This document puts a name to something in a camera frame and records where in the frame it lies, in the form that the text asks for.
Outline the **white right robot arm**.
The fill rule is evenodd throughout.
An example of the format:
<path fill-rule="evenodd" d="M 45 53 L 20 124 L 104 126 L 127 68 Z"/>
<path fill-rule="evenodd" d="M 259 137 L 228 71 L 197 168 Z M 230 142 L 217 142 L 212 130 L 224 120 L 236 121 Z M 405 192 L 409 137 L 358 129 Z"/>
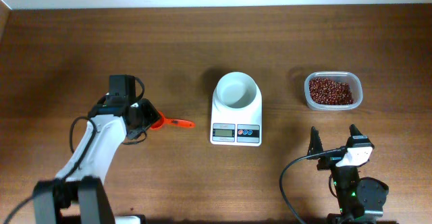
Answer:
<path fill-rule="evenodd" d="M 331 172 L 330 183 L 335 190 L 340 208 L 338 214 L 329 214 L 327 223 L 376 223 L 383 216 L 389 187 L 372 177 L 360 177 L 358 168 L 369 162 L 375 146 L 367 136 L 352 124 L 350 137 L 344 146 L 324 150 L 319 131 L 312 127 L 307 156 L 318 160 L 319 171 Z"/>

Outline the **orange measuring scoop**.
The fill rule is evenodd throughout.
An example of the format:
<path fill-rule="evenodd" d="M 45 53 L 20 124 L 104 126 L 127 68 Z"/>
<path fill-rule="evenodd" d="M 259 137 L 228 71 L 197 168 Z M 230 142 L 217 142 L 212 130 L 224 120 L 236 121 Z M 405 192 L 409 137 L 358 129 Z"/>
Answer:
<path fill-rule="evenodd" d="M 180 128 L 194 128 L 195 127 L 195 123 L 193 121 L 188 121 L 185 119 L 167 118 L 166 116 L 164 116 L 164 114 L 161 111 L 159 111 L 159 114 L 161 117 L 156 123 L 154 123 L 150 127 L 151 130 L 159 130 L 165 125 L 172 125 L 172 126 L 176 126 L 176 127 L 180 127 Z"/>

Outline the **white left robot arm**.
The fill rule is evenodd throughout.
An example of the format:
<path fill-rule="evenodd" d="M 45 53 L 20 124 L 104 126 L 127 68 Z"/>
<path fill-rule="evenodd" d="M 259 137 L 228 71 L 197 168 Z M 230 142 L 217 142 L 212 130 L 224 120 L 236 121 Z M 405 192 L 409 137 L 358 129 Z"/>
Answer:
<path fill-rule="evenodd" d="M 144 215 L 116 216 L 103 184 L 121 144 L 142 140 L 161 115 L 148 99 L 104 95 L 85 117 L 86 131 L 54 179 L 33 190 L 37 223 L 146 223 Z"/>

